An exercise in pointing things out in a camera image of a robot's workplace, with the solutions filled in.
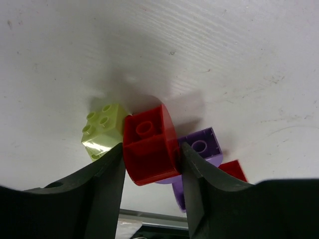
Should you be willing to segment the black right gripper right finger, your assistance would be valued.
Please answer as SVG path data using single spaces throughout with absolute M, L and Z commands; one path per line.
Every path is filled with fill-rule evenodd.
M 318 179 L 241 181 L 181 145 L 182 183 L 192 239 L 316 239 Z

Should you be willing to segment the red flower round lego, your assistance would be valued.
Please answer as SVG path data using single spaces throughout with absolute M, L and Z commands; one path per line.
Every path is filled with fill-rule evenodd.
M 180 150 L 167 107 L 151 95 L 134 97 L 132 115 L 125 118 L 123 157 L 126 170 L 138 185 L 180 175 Z

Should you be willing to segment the red double round lego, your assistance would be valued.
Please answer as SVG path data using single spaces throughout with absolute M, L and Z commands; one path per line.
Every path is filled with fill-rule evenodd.
M 239 160 L 223 163 L 218 168 L 241 181 L 248 182 Z

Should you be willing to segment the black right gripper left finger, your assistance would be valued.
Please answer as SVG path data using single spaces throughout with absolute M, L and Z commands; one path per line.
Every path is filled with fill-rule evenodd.
M 125 179 L 123 145 L 43 188 L 0 189 L 3 239 L 113 239 Z

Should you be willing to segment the lime square lego brick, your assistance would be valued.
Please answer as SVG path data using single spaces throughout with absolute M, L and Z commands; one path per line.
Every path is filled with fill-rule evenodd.
M 109 104 L 87 115 L 81 143 L 93 162 L 123 141 L 124 119 L 128 115 L 120 104 Z

